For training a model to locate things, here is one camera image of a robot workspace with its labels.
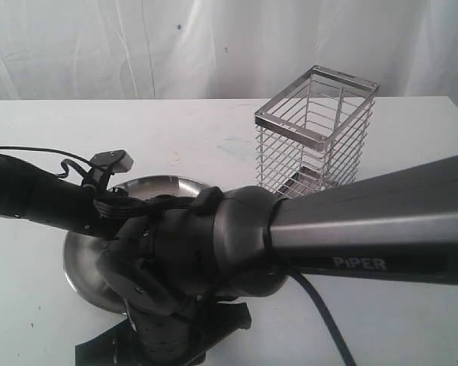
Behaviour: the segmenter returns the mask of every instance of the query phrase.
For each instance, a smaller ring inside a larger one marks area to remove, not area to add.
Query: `stainless steel basket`
[[[293,198],[355,179],[375,82],[313,66],[255,113],[258,185]]]

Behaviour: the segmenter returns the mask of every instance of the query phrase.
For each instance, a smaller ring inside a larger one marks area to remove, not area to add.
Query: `white tabletop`
[[[254,184],[253,113],[264,100],[0,101],[0,145],[84,157],[125,149],[131,172],[183,175],[227,190]],[[446,97],[376,98],[358,178],[458,154],[458,109]],[[58,156],[13,155],[51,172]],[[0,219],[0,365],[73,365],[74,346],[123,317],[80,298],[62,271],[65,233]],[[458,287],[312,276],[359,365],[458,365]],[[248,299],[252,328],[205,365],[342,364],[318,312],[288,281]]]

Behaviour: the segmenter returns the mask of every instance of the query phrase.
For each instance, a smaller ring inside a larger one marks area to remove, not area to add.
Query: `stainless steel bowl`
[[[131,197],[146,200],[160,194],[196,197],[208,186],[189,178],[157,175],[126,181],[117,187],[125,189]],[[83,299],[106,311],[125,313],[122,298],[105,283],[95,266],[105,244],[102,239],[68,232],[63,250],[64,272]]]

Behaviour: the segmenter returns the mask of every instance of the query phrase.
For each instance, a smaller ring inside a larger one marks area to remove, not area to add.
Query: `metal basket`
[[[313,66],[255,113],[258,185],[298,197],[355,179],[379,86]]]

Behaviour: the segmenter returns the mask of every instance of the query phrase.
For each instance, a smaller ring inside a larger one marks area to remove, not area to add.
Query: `white curtain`
[[[316,63],[458,106],[458,0],[0,0],[0,99],[263,98]]]

